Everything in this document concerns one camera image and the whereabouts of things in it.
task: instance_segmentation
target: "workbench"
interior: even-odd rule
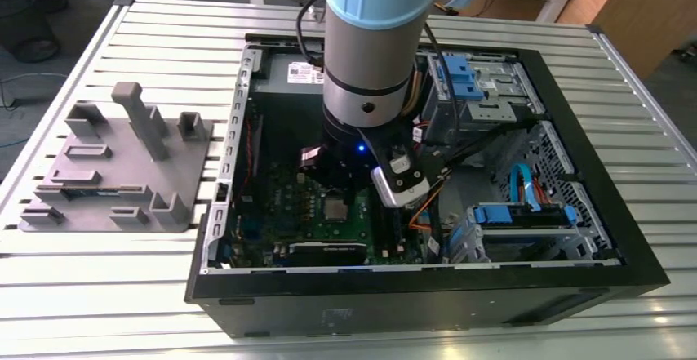
[[[294,34],[298,8],[135,0],[113,6],[0,185],[0,357],[687,358],[697,355],[697,156],[604,35],[585,27],[436,16],[443,43],[536,49],[564,90],[672,284],[552,326],[232,340],[184,301],[185,233],[23,233],[19,212],[70,133],[75,102],[125,117],[119,81],[165,118],[216,121],[198,191],[208,202],[248,33]],[[305,21],[305,33],[322,25]]]

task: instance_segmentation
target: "blue latch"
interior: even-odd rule
[[[512,213],[507,205],[487,205],[476,208],[477,224],[511,224]]]
[[[476,84],[476,71],[464,56],[444,56],[448,71],[456,89],[456,98],[461,100],[483,100],[484,92]],[[439,77],[444,80],[443,68],[439,68]]]
[[[564,207],[564,212],[567,213],[567,218],[569,219],[569,222],[572,225],[576,225],[579,223],[579,217],[576,216],[576,209],[572,205],[567,205]]]

